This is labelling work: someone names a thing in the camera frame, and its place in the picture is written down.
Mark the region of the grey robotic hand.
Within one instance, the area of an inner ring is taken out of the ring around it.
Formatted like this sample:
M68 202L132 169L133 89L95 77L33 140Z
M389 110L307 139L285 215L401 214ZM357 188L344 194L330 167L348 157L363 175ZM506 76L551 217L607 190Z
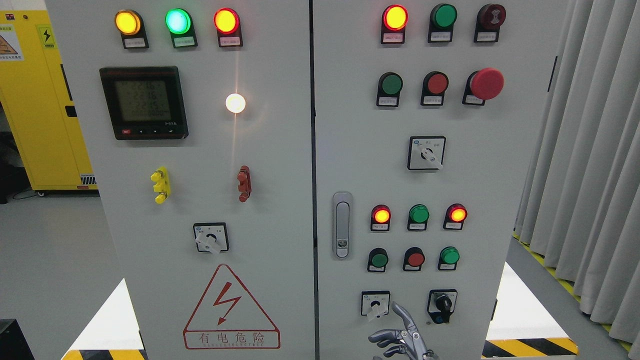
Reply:
M382 355L386 358L405 354L410 360L438 360L439 356L426 346L410 313L395 301L391 303L391 309L402 319L404 328L378 330L368 337L368 341L385 348Z

